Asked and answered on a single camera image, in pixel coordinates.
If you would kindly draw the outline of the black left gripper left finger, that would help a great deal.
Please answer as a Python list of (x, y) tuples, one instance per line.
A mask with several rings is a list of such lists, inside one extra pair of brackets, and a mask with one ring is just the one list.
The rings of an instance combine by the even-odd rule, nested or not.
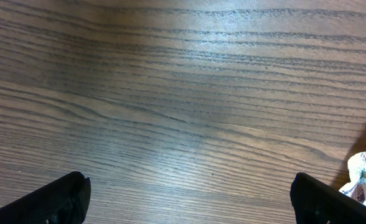
[(74, 171), (0, 208), (0, 224), (82, 224), (90, 196), (90, 179)]

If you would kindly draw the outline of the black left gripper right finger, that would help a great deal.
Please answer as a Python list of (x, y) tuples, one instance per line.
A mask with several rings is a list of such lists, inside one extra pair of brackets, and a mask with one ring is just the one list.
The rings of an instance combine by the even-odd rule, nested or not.
[(297, 224), (366, 224), (366, 206), (300, 172), (291, 184)]

